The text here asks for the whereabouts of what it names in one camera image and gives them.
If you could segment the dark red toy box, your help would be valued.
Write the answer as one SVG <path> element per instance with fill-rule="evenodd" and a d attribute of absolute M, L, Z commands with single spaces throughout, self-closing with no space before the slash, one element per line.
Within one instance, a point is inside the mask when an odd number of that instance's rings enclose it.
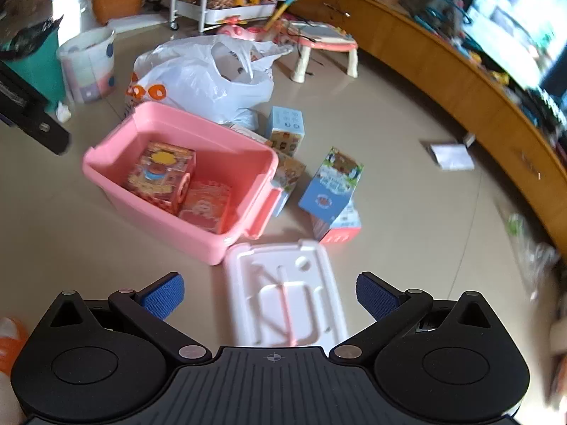
<path fill-rule="evenodd" d="M 177 215 L 196 166 L 195 150 L 151 141 L 132 167 L 124 188 L 161 210 Z"/>

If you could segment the white lid pink handle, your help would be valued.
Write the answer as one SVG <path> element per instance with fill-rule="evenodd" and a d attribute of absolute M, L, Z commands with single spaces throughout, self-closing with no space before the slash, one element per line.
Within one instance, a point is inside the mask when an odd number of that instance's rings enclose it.
<path fill-rule="evenodd" d="M 328 352 L 347 339 L 331 261 L 319 242 L 242 243 L 227 250 L 223 266 L 236 345 Z"/>

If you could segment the pink bunny toy box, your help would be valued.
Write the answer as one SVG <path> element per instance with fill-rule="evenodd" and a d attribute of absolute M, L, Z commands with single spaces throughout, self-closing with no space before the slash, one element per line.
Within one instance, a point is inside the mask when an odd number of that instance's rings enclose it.
<path fill-rule="evenodd" d="M 213 234 L 224 231 L 232 189 L 213 180 L 194 180 L 189 185 L 178 217 Z"/>

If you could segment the crumpled white tissue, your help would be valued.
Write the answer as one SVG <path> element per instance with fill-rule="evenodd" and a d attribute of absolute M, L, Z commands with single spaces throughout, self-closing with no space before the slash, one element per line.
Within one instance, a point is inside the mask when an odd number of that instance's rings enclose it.
<path fill-rule="evenodd" d="M 55 108 L 55 115 L 57 120 L 61 123 L 64 124 L 67 121 L 70 120 L 72 113 L 70 111 L 70 108 L 68 107 L 67 104 L 64 104 L 63 102 L 58 102 L 56 108 Z"/>

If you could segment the teal bin black bag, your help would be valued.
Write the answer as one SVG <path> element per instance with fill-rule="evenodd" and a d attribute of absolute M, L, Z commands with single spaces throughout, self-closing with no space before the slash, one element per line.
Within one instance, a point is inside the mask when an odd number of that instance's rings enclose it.
<path fill-rule="evenodd" d="M 46 19 L 1 43 L 1 61 L 48 100 L 48 111 L 54 111 L 65 98 L 62 65 L 57 57 L 61 22 L 61 17 Z"/>

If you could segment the white patterned waste bin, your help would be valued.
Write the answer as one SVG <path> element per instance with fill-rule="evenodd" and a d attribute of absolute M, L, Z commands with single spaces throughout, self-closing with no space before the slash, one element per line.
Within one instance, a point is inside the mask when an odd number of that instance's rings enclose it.
<path fill-rule="evenodd" d="M 114 41 L 115 30 L 100 27 L 76 35 L 58 48 L 56 56 L 72 102 L 94 102 L 113 91 Z"/>

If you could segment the clear plastic bag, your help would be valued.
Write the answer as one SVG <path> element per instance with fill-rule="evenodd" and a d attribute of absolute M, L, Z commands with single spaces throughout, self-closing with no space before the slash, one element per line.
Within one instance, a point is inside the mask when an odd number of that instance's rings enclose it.
<path fill-rule="evenodd" d="M 552 285 L 562 295 L 566 291 L 564 255 L 518 210 L 505 204 L 497 209 L 529 299 L 541 298 Z"/>

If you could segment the orange storage basket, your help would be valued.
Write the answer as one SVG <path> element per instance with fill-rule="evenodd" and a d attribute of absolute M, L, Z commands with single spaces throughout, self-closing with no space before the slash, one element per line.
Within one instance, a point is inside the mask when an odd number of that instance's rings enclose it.
<path fill-rule="evenodd" d="M 111 19 L 136 16 L 140 13 L 143 0 L 90 0 L 96 21 L 107 25 Z"/>

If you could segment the white paper sheet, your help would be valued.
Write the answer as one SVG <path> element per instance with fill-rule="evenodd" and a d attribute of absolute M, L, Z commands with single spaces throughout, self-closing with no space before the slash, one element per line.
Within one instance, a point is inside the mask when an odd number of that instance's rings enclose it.
<path fill-rule="evenodd" d="M 475 169 L 474 161 L 463 144 L 432 144 L 433 159 L 443 171 L 470 171 Z"/>

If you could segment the white plastic shopping bag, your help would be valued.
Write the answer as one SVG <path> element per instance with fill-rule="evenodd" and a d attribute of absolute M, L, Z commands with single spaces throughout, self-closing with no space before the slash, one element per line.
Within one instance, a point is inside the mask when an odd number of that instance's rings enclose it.
<path fill-rule="evenodd" d="M 204 35 L 175 39 L 137 57 L 124 115 L 146 102 L 165 104 L 220 125 L 259 127 L 255 107 L 270 101 L 273 63 L 292 47 Z"/>

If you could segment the blue penguin toy box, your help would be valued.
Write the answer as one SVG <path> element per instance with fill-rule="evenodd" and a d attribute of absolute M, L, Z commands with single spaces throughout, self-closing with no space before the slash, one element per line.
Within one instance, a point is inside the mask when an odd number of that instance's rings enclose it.
<path fill-rule="evenodd" d="M 348 205 L 359 184 L 364 165 L 332 149 L 312 177 L 299 207 L 324 223 L 332 223 Z"/>

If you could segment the blue white toy box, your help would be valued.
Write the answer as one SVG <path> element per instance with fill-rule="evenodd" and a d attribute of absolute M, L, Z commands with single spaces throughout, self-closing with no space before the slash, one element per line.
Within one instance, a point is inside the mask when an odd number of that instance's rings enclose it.
<path fill-rule="evenodd" d="M 254 131 L 248 130 L 246 127 L 242 127 L 238 124 L 232 124 L 229 125 L 229 128 L 267 147 L 270 147 L 276 152 L 279 159 L 279 165 L 275 176 L 272 179 L 272 185 L 274 187 L 279 187 L 282 189 L 282 193 L 279 196 L 276 207 L 273 211 L 273 216 L 278 217 L 281 214 L 282 210 L 285 208 L 285 205 L 292 192 L 294 191 L 298 180 L 305 172 L 305 164 L 302 164 L 302 162 L 295 159 L 294 157 L 290 157 L 289 155 L 277 150 L 275 145 L 271 141 L 269 141 L 265 137 L 260 136 L 259 134 L 256 134 Z"/>

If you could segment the pink children's play table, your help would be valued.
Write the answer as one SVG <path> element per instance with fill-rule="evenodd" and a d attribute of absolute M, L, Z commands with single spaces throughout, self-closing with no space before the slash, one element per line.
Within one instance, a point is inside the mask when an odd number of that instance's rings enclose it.
<path fill-rule="evenodd" d="M 259 27 L 244 28 L 238 24 L 227 24 L 220 28 L 219 35 L 236 39 L 272 41 L 278 45 L 293 45 L 298 49 L 298 61 L 290 76 L 292 81 L 302 84 L 313 50 L 348 54 L 347 75 L 358 78 L 359 45 L 352 35 L 343 33 L 327 23 L 280 19 L 266 30 Z"/>

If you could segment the long wooden tv cabinet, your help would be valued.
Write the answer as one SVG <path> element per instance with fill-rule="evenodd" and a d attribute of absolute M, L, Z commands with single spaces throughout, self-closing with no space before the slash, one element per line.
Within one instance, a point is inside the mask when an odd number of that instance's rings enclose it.
<path fill-rule="evenodd" d="M 544 134 L 487 72 L 381 0 L 296 0 L 294 16 L 326 22 L 430 96 L 476 137 L 566 251 L 566 168 Z"/>

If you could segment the television screen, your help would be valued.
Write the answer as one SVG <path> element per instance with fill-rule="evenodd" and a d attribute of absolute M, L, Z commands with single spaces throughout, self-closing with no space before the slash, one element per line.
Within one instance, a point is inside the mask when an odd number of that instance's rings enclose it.
<path fill-rule="evenodd" d="M 523 88 L 538 87 L 566 46 L 566 0 L 473 0 L 466 35 Z"/>

